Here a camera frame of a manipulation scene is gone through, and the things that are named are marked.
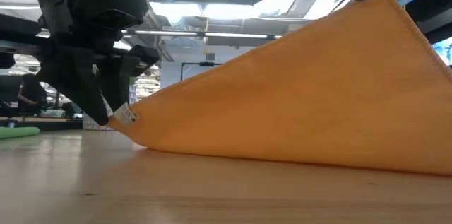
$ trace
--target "orange towel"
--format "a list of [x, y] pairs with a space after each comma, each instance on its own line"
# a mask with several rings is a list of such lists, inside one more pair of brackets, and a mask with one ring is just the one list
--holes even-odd
[[356, 1], [110, 125], [176, 153], [452, 175], [452, 85], [396, 0]]

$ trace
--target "person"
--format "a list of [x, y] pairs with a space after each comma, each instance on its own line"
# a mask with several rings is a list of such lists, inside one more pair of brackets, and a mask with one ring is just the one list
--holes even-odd
[[18, 107], [22, 113], [39, 114], [47, 104], [46, 91], [31, 73], [22, 76], [22, 85], [17, 98]]

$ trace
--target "desk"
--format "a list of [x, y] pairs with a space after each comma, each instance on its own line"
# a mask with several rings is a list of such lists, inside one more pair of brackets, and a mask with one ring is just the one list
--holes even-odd
[[[5, 121], [8, 118], [0, 117], [0, 126], [8, 126]], [[46, 117], [14, 117], [13, 120], [18, 121], [16, 128], [37, 127], [41, 131], [61, 131], [69, 129], [82, 129], [81, 120], [68, 120], [67, 118], [46, 118]]]
[[2, 141], [0, 163], [8, 224], [452, 220], [451, 178], [162, 153], [112, 131]]

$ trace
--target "green foam roll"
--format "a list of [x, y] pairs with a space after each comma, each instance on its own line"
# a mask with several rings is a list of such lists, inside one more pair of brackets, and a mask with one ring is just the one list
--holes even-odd
[[0, 139], [4, 138], [17, 138], [21, 136], [34, 136], [38, 135], [40, 130], [35, 127], [26, 128], [4, 128], [0, 127]]

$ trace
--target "towel tag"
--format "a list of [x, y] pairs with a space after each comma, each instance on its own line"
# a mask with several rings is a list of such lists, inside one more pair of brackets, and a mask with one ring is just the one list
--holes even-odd
[[139, 119], [130, 108], [129, 104], [124, 103], [118, 110], [114, 111], [113, 115], [122, 123], [124, 126], [131, 126], [136, 120]]

